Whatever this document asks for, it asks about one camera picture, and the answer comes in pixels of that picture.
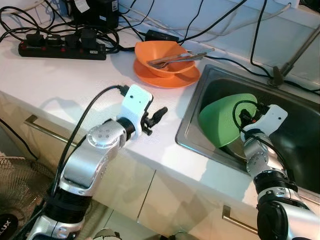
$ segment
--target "white wall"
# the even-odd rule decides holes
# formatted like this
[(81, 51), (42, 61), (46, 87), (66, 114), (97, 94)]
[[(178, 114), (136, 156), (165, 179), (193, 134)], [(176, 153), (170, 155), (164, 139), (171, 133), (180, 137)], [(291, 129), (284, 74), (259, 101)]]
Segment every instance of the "white wall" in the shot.
[[(120, 0), (119, 2), (129, 6), (132, 1), (133, 0)], [(204, 0), (201, 12), (192, 26), (202, 29), (207, 28), (230, 10), (235, 5), (234, 2), (237, 1), (238, 0)], [(152, 0), (138, 0), (133, 8), (140, 12), (147, 13), (151, 2)], [(174, 28), (187, 27), (191, 19), (196, 15), (199, 4), (200, 0), (155, 0), (149, 16), (161, 20)], [(248, 5), (250, 5), (250, 7), (241, 6), (238, 9), (237, 15), (232, 21), (230, 28), (247, 20), (257, 19), (260, 12), (257, 9), (260, 9), (262, 4), (263, 0), (249, 0)], [(283, 5), (269, 0), (266, 6), (266, 12), (274, 13), (283, 7)], [(133, 12), (128, 13), (128, 16), (141, 18)], [(255, 61), (270, 67), (281, 67), (303, 44), (312, 30), (320, 24), (319, 15), (312, 13), (305, 14), (304, 11), (298, 9), (290, 8), (287, 12), (283, 13), (282, 16), (285, 16), (287, 19), (277, 16), (261, 23), (255, 50)], [(217, 32), (221, 31), (227, 22), (228, 19), (226, 18), (215, 26), (213, 30)], [(252, 24), (229, 35), (217, 37), (207, 44), (249, 59), (255, 28), (256, 25)], [(197, 32), (189, 31), (189, 36), (195, 33)], [(196, 39), (205, 40), (211, 37), (212, 35), (204, 34)], [(319, 55), (320, 37), (318, 36), (309, 49), (298, 60), (295, 68), (290, 73), (320, 85)]]

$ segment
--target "white cabinet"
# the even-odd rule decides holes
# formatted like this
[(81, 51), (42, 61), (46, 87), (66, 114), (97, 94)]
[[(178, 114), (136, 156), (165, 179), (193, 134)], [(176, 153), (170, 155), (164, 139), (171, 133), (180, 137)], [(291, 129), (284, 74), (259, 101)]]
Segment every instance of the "white cabinet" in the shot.
[(200, 240), (259, 239), (256, 234), (222, 219), (224, 206), (231, 208), (233, 219), (257, 228), (258, 211), (254, 207), (212, 190), (199, 191), (157, 172), (138, 221), (164, 236), (185, 231)]
[[(32, 115), (30, 112), (0, 96), (0, 118), (28, 143), (32, 151), (39, 156), (40, 162), (55, 172), (65, 143), (24, 124), (30, 115)], [(66, 138), (71, 135), (69, 130), (52, 122), (37, 119), (35, 123)], [(25, 156), (32, 158), (21, 142), (5, 127), (3, 129)], [(75, 141), (78, 142), (82, 136), (83, 134), (79, 134)], [(107, 171), (93, 199), (136, 220), (153, 175), (154, 169), (138, 162), (123, 148), (108, 164)]]

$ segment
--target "cabinet handle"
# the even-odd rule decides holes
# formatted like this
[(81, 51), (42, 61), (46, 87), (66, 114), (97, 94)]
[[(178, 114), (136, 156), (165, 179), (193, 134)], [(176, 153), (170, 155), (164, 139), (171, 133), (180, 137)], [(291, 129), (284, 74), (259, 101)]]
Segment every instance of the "cabinet handle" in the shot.
[[(31, 128), (34, 128), (34, 129), (37, 129), (39, 130), (40, 132), (44, 133), (44, 134), (47, 134), (49, 135), (50, 137), (53, 137), (55, 139), (58, 139), (64, 143), (67, 143), (68, 142), (68, 138), (65, 138), (64, 136), (61, 136), (53, 131), (50, 131), (49, 129), (46, 129), (44, 128), (43, 126), (40, 126), (38, 124), (35, 123), (35, 121), (38, 119), (37, 116), (35, 115), (31, 115), (30, 117), (28, 117), (25, 121), (24, 121), (24, 124), (30, 126)], [(77, 146), (77, 143), (76, 142), (72, 142), (71, 143), (71, 146), (73, 147), (76, 147)]]
[(258, 235), (258, 230), (252, 226), (249, 226), (241, 221), (238, 221), (230, 216), (231, 208), (229, 206), (224, 205), (222, 210), (222, 219), (226, 220), (233, 225), (236, 225), (244, 230), (249, 231), (250, 233)]

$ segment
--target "stainless steel sink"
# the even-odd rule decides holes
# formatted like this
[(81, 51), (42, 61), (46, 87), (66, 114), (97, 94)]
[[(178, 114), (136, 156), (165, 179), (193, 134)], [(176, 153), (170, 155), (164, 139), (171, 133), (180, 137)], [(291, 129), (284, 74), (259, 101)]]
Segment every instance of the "stainless steel sink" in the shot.
[(270, 135), (270, 139), (293, 170), (297, 185), (307, 190), (306, 193), (316, 193), (319, 200), (320, 106), (317, 103), (206, 65), (176, 135), (176, 142), (214, 161), (246, 172), (242, 142), (238, 139), (223, 148), (216, 148), (205, 137), (198, 122), (199, 113), (205, 106), (239, 93), (253, 94), (258, 102), (277, 104), (288, 112), (287, 119)]

